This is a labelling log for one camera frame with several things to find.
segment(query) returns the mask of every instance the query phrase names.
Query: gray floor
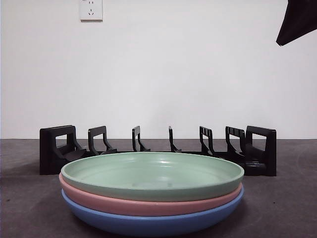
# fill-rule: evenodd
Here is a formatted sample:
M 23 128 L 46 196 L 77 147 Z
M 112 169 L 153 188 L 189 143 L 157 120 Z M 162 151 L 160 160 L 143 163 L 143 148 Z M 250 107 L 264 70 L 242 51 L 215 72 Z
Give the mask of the gray floor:
M 144 142 L 153 150 L 169 148 L 168 140 Z M 111 143 L 119 150 L 131 150 L 130 140 Z M 255 143 L 263 147 L 262 141 Z M 199 150 L 198 140 L 175 144 Z M 225 149 L 224 140 L 214 140 L 214 145 Z M 63 202 L 57 176 L 38 174 L 38 140 L 1 140 L 1 237 L 122 237 L 81 222 Z M 182 237 L 317 237 L 317 140 L 278 140 L 277 177 L 244 177 L 243 184 L 245 194 L 233 214 Z

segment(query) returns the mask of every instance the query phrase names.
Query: green plate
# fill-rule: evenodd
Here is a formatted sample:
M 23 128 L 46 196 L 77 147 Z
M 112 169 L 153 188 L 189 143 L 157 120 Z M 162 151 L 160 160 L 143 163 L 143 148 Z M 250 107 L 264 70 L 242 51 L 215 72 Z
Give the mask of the green plate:
M 93 156 L 61 169 L 64 180 L 82 191 L 137 201 L 195 201 L 235 190 L 244 170 L 202 155 L 132 152 Z

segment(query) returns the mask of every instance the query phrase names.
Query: stack of plates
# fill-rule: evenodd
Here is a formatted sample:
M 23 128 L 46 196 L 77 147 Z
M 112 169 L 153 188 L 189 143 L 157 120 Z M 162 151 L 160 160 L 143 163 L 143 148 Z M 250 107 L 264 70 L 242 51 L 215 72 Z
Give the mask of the stack of plates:
M 243 195 L 243 174 L 218 158 L 134 152 L 71 162 L 59 180 L 66 203 L 89 225 L 163 237 L 198 231 L 230 215 Z

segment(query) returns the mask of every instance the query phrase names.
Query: white wall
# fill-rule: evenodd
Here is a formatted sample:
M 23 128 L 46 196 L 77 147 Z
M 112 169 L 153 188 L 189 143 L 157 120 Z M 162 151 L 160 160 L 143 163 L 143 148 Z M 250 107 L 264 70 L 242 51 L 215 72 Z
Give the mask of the white wall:
M 2 0 L 2 138 L 73 124 L 78 138 L 224 137 L 226 125 L 317 138 L 317 31 L 275 42 L 287 0 Z
M 2 24 L 1 24 L 1 0 L 0 0 L 0 30 L 1 30 L 1 33 L 2 33 Z M 1 65 L 1 58 L 2 58 L 2 55 L 1 55 L 1 48 L 2 48 L 2 46 L 0 47 L 0 65 Z M 0 108 L 1 108 L 1 68 L 2 67 L 0 67 Z

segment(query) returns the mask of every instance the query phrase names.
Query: pink plate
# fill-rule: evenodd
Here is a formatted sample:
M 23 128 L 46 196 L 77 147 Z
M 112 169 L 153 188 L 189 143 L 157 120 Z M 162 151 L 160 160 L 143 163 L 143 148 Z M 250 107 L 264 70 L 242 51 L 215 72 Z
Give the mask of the pink plate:
M 173 216 L 206 211 L 224 205 L 236 198 L 242 188 L 238 188 L 224 196 L 211 199 L 186 202 L 145 202 L 104 197 L 84 192 L 67 184 L 59 174 L 61 187 L 74 202 L 84 207 L 118 215 L 128 216 Z

